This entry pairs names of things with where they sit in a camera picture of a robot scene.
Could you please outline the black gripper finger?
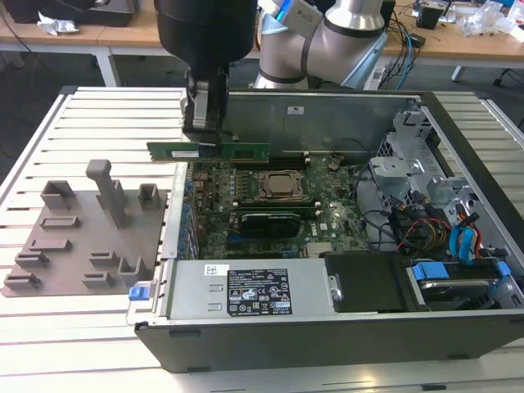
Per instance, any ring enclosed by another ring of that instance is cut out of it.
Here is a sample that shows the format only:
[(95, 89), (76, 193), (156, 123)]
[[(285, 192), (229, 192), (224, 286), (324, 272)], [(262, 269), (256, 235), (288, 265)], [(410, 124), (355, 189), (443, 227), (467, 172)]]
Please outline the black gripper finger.
[(222, 127), (228, 104), (228, 68), (218, 68), (210, 79), (209, 87), (209, 129), (222, 139)]
[(209, 82), (199, 80), (192, 70), (187, 72), (186, 81), (183, 133), (194, 142), (204, 142), (207, 139)]

